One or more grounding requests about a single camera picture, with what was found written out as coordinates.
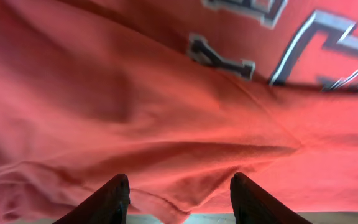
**red t-shirt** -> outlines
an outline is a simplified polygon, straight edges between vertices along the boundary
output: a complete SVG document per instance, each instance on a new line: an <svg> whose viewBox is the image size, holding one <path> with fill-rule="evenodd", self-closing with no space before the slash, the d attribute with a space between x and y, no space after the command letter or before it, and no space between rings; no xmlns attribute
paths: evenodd
<svg viewBox="0 0 358 224"><path fill-rule="evenodd" d="M60 217L117 173L165 223L230 212L235 172L294 211L358 210L344 2L0 0L0 222Z"/></svg>

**floor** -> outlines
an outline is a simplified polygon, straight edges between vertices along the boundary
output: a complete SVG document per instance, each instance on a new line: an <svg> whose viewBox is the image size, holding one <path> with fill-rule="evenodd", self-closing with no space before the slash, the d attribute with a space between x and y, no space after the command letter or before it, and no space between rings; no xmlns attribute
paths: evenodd
<svg viewBox="0 0 358 224"><path fill-rule="evenodd" d="M301 213L301 216L314 224L358 224L358 212L310 212ZM52 220L39 220L27 223L18 222L15 224L51 224ZM130 215L127 224L160 224L150 215ZM194 214L187 219L185 224L225 224L234 223L233 214Z"/></svg>

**light floor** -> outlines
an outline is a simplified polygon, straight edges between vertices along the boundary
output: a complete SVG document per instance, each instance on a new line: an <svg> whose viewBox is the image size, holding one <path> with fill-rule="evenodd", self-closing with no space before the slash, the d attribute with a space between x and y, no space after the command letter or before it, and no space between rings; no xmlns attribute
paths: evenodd
<svg viewBox="0 0 358 224"><path fill-rule="evenodd" d="M314 224L358 224L358 212L310 212L301 213L301 216ZM16 224L51 224L52 220L39 220L37 222ZM185 224L225 224L234 223L233 214L194 214L187 219ZM127 224L160 224L150 215L129 215Z"/></svg>

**red fabric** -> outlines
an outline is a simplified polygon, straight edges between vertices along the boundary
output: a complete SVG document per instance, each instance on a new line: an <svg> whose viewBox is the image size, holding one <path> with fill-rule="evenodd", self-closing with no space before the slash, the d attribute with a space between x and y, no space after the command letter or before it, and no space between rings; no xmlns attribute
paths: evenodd
<svg viewBox="0 0 358 224"><path fill-rule="evenodd" d="M295 211L358 210L358 95L269 87L194 63L188 33L202 27L198 9L210 12L188 1L106 2L0 0L0 223L60 217L117 173L129 177L130 212L164 223L230 212L235 172ZM296 29L287 20L277 48ZM242 41L219 27L203 35ZM263 77L279 57L220 45L253 54Z"/></svg>

